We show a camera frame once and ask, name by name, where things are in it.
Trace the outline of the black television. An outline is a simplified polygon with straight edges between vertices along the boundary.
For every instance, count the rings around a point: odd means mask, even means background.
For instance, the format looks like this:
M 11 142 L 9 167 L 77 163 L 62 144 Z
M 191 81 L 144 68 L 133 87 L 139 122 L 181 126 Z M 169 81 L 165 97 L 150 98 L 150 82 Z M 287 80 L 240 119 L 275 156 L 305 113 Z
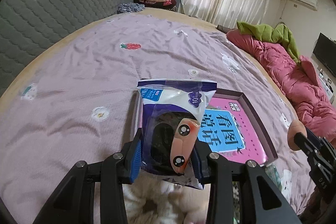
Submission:
M 323 33 L 319 34 L 313 54 L 317 59 L 335 75 L 336 70 L 336 44 Z

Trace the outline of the pink blue book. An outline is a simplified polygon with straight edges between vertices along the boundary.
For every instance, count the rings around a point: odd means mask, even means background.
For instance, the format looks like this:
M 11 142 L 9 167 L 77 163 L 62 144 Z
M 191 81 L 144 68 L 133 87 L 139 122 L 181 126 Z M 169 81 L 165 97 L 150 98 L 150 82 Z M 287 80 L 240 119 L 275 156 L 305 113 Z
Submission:
M 235 97 L 215 94 L 205 110 L 198 139 L 230 161 L 254 160 L 263 165 L 269 160 L 256 128 Z

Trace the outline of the pink makeup sponge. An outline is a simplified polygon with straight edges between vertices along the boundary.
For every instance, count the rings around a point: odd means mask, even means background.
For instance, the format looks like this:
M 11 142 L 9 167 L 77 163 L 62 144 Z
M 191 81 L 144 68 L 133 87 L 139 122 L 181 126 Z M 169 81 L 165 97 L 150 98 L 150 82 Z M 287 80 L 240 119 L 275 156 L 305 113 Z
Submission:
M 302 133 L 305 137 L 307 137 L 307 131 L 305 126 L 299 120 L 293 120 L 288 128 L 287 133 L 287 141 L 288 146 L 293 151 L 300 150 L 299 146 L 295 144 L 294 137 L 297 133 Z

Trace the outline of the blue white packaged eye mask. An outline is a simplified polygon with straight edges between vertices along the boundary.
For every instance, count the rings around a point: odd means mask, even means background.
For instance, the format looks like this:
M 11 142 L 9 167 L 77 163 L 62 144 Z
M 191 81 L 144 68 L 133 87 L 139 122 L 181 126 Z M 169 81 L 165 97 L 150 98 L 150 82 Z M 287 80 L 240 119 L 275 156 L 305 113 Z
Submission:
M 174 184 L 203 189 L 190 159 L 217 83 L 145 79 L 137 88 L 142 99 L 142 169 Z

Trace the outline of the purple patterned bed sheet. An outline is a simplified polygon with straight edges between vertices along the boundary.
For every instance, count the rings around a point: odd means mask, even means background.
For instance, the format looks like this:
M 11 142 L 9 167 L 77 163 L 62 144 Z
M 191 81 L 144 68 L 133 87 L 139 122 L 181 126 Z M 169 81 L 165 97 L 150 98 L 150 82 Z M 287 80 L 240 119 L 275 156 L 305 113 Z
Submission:
M 49 57 L 1 114 L 1 198 L 18 223 L 32 223 L 68 170 L 97 162 L 130 139 L 141 79 L 215 81 L 242 92 L 291 171 L 290 204 L 302 213 L 314 185 L 301 152 L 289 149 L 295 113 L 224 34 L 150 15 L 100 22 Z

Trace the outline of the pink red quilt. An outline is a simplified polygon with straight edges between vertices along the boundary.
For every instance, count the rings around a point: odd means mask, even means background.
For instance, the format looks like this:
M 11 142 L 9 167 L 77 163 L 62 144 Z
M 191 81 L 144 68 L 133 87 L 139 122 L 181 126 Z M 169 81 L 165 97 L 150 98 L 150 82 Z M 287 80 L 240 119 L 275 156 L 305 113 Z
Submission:
M 237 29 L 229 31 L 227 38 L 260 63 L 291 102 L 298 119 L 315 135 L 325 137 L 335 146 L 335 108 L 311 61 L 300 56 L 296 63 L 282 45 L 261 42 Z

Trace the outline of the beige bear pink dress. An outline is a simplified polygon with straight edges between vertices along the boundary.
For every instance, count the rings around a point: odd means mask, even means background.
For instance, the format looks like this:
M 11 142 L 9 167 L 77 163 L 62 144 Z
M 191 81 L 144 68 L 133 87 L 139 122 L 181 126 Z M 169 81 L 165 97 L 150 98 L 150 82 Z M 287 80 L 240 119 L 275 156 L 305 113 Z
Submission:
M 151 177 L 123 185 L 129 223 L 205 223 L 210 186 L 194 189 Z

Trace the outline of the blue grey knit cloth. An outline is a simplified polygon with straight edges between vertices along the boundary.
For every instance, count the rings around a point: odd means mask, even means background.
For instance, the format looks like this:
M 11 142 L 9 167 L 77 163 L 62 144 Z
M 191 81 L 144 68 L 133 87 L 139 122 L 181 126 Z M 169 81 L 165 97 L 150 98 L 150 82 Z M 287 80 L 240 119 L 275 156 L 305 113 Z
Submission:
M 145 9 L 145 5 L 143 4 L 138 4 L 138 3 L 122 3 L 118 9 L 117 13 L 118 14 L 123 14 L 123 13 L 134 13 L 134 12 L 141 12 Z

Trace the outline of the green blanket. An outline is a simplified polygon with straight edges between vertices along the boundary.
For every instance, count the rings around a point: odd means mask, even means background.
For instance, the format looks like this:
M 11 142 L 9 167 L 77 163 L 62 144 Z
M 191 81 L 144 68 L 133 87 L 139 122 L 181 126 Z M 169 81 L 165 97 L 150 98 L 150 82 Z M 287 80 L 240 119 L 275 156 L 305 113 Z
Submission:
M 281 44 L 297 64 L 301 62 L 294 35 L 285 24 L 278 24 L 273 28 L 268 24 L 253 25 L 247 22 L 236 22 L 236 26 L 243 35 L 251 35 L 261 42 Z

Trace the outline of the purple box lid tray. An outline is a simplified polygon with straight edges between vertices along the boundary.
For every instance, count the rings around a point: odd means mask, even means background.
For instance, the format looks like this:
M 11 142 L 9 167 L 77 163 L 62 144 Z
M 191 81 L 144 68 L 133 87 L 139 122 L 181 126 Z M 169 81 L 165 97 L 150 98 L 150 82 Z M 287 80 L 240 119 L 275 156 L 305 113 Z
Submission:
M 255 118 L 239 102 L 243 95 L 220 98 L 215 83 L 200 82 L 193 88 L 141 86 L 143 166 L 161 174 L 183 173 L 195 141 L 211 151 L 243 163 L 268 161 Z

